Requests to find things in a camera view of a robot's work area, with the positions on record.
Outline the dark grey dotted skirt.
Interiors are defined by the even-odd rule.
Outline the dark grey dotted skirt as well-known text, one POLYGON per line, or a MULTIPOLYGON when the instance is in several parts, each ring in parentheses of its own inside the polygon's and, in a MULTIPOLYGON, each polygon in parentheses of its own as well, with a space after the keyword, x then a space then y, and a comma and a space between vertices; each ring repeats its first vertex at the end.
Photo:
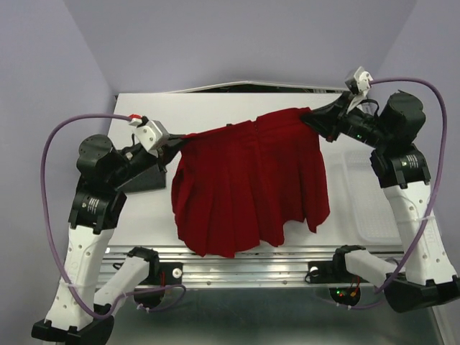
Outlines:
POLYGON ((158 165, 150 167, 120 187, 124 193, 141 193, 166 188, 166 173, 158 165))

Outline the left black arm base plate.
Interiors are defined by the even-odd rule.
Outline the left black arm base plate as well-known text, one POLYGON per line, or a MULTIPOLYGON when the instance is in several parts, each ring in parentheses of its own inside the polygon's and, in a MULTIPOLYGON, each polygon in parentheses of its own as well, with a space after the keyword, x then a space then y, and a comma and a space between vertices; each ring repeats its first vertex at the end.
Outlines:
POLYGON ((148 276, 141 282, 142 285, 177 285, 182 283, 182 262, 156 262, 149 266, 148 276))

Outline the white plastic basket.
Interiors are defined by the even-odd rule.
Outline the white plastic basket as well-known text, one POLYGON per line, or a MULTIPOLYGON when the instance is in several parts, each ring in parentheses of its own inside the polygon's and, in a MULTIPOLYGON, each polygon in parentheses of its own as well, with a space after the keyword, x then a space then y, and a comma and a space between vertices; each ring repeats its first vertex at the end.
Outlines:
POLYGON ((358 235, 370 244, 400 245, 392 209, 369 159, 370 153, 361 150, 342 155, 358 235))

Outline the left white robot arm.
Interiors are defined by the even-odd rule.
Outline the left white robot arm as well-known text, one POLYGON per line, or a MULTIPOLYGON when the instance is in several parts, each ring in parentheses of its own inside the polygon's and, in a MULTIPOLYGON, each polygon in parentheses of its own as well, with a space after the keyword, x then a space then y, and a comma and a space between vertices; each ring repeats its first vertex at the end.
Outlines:
POLYGON ((49 344, 106 344, 116 313, 132 298, 147 313, 174 308, 186 288, 159 254, 134 247, 101 288, 98 276, 106 248, 127 200, 122 186, 157 163, 141 144, 116 149, 105 135, 78 148, 80 178, 68 219, 68 249, 55 299, 31 335, 49 344))

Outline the aluminium rail frame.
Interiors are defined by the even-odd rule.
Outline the aluminium rail frame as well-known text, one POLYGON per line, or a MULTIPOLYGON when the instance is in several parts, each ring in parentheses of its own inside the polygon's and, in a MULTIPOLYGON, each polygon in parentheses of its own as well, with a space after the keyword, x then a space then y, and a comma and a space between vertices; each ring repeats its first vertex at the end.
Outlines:
MULTIPOLYGON (((107 136, 121 150, 138 144, 132 134, 132 114, 159 121, 171 134, 207 132, 230 124, 255 120, 283 109, 318 109, 334 102, 340 93, 122 93, 110 116, 107 136)), ((200 256, 179 240, 172 210, 172 181, 180 161, 180 151, 166 166, 166 188, 141 193, 125 193, 126 202, 117 227, 106 248, 98 276, 98 288, 109 281, 134 247, 152 249, 161 262, 182 262, 182 284, 193 288, 272 288, 294 280, 306 283, 309 261, 331 261, 343 245, 365 247, 373 255, 399 265, 404 256, 400 245, 370 244, 357 232, 342 161, 347 151, 372 148, 341 134, 334 142, 319 136, 326 170, 330 214, 309 231, 306 223, 289 221, 284 226, 285 241, 274 247, 261 242, 257 247, 238 252, 232 258, 207 254, 200 256)), ((431 175, 435 201, 441 178, 431 175)))

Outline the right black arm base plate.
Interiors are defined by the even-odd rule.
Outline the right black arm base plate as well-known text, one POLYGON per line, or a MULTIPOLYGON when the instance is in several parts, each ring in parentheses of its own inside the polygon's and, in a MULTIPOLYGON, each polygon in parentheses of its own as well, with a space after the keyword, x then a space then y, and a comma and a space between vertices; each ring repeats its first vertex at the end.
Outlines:
POLYGON ((304 281, 308 284, 335 284, 346 282, 346 278, 335 270, 332 261, 309 261, 304 281))

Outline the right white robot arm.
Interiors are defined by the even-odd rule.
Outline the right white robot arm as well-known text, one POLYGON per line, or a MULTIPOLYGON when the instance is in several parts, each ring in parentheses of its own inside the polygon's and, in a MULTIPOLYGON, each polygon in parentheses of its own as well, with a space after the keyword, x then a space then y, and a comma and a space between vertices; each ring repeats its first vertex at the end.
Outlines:
POLYGON ((387 199, 404 256, 399 265, 359 245, 343 245, 326 267, 307 274, 316 282, 324 274, 339 282, 362 278, 397 313, 443 305, 459 299, 459 274, 450 263, 433 214, 435 188, 423 153, 414 140, 425 124, 422 102, 404 91, 392 94, 380 114, 360 110, 350 92, 301 116, 301 121, 334 142, 343 134, 372 148, 371 168, 387 199))

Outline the red skirt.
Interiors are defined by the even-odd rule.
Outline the red skirt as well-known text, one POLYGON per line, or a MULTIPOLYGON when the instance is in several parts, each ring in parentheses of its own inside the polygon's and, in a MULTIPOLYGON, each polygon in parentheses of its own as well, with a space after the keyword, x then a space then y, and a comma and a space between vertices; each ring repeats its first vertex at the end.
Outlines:
POLYGON ((283 109, 185 136, 171 199, 187 248, 232 258, 281 246, 289 221, 316 232, 330 205, 319 137, 301 120, 310 113, 283 109))

